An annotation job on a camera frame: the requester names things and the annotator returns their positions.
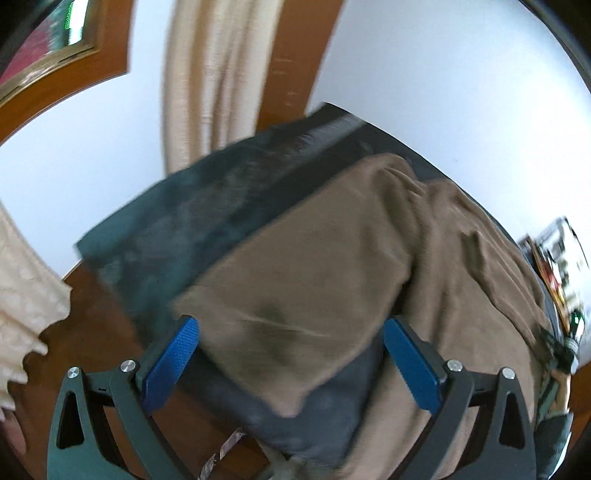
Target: wooden floor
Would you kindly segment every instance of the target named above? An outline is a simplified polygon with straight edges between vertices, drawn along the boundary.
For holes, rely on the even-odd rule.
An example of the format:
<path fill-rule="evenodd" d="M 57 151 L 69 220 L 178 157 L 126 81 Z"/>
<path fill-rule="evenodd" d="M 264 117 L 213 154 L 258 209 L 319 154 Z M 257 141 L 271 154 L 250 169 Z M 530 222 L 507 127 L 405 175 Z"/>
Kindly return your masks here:
<path fill-rule="evenodd" d="M 582 435 L 588 422 L 591 421 L 591 364 L 585 365 L 573 375 L 569 408 L 574 415 L 572 436 L 569 443 L 570 450 Z"/>
<path fill-rule="evenodd" d="M 28 450 L 22 462 L 35 480 L 47 478 L 47 439 L 55 402 L 67 369 L 74 365 L 86 372 L 112 369 L 122 360 L 137 358 L 143 352 L 131 322 L 117 301 L 87 269 L 78 267 L 67 282 L 73 287 L 70 316 L 41 335 L 49 347 L 47 356 L 31 354 L 25 359 L 28 384 L 10 385 L 17 404 L 16 415 L 27 441 Z M 178 389 L 154 418 L 195 476 L 235 427 L 223 424 Z M 146 478 L 125 442 L 114 412 L 109 415 L 109 421 L 130 471 Z M 214 468 L 211 478 L 246 480 L 255 476 L 266 464 L 267 460 L 256 442 L 245 439 Z"/>

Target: dark fabric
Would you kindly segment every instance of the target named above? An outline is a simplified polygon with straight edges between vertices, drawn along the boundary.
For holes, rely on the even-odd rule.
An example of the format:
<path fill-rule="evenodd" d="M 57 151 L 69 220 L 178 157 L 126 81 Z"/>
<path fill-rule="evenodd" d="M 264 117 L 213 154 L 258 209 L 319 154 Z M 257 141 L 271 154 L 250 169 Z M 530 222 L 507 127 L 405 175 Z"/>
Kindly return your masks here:
<path fill-rule="evenodd" d="M 567 413 L 543 420 L 534 432 L 538 480 L 547 480 L 556 469 L 569 439 L 573 414 Z"/>
<path fill-rule="evenodd" d="M 445 178 L 395 138 L 327 105 L 166 178 L 93 228 L 78 249 L 120 299 L 138 337 L 148 345 L 167 331 L 173 298 L 211 265 L 343 169 L 379 153 L 402 156 L 421 181 Z M 238 386 L 201 353 L 191 360 L 181 386 L 208 408 L 231 412 L 270 446 L 332 466 L 346 453 L 382 355 L 379 343 L 370 350 L 319 387 L 323 394 L 310 395 L 306 409 L 281 426 L 254 396 L 238 394 Z M 327 392 L 333 392 L 336 402 L 328 412 L 315 403 L 322 403 Z M 235 402 L 234 395 L 243 401 Z M 253 411 L 265 412 L 259 422 L 252 421 Z"/>
<path fill-rule="evenodd" d="M 367 348 L 398 299 L 443 358 L 486 374 L 510 365 L 535 417 L 549 360 L 536 274 L 457 185 L 417 181 L 398 155 L 365 157 L 341 172 L 173 305 L 200 320 L 200 348 L 225 375 L 292 417 Z M 475 416 L 467 412 L 458 427 L 442 476 L 460 460 Z M 389 477 L 428 420 L 385 362 L 339 477 Z"/>
<path fill-rule="evenodd" d="M 219 418 L 239 423 L 258 440 L 281 451 L 335 468 L 342 463 L 384 357 L 381 335 L 353 362 L 306 399 L 301 413 L 283 418 L 222 375 L 198 350 L 183 376 L 183 388 Z"/>

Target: knurled blue pad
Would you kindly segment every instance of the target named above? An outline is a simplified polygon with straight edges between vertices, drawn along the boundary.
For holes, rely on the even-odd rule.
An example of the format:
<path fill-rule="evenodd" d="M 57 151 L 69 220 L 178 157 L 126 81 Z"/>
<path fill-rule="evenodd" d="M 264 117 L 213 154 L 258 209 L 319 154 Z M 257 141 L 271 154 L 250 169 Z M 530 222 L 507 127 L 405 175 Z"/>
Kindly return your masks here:
<path fill-rule="evenodd" d="M 148 415 L 164 407 L 198 344 L 199 324 L 191 317 L 178 330 L 144 379 L 142 407 Z"/>
<path fill-rule="evenodd" d="M 384 344 L 419 408 L 435 415 L 443 401 L 437 376 L 395 319 L 385 323 Z"/>

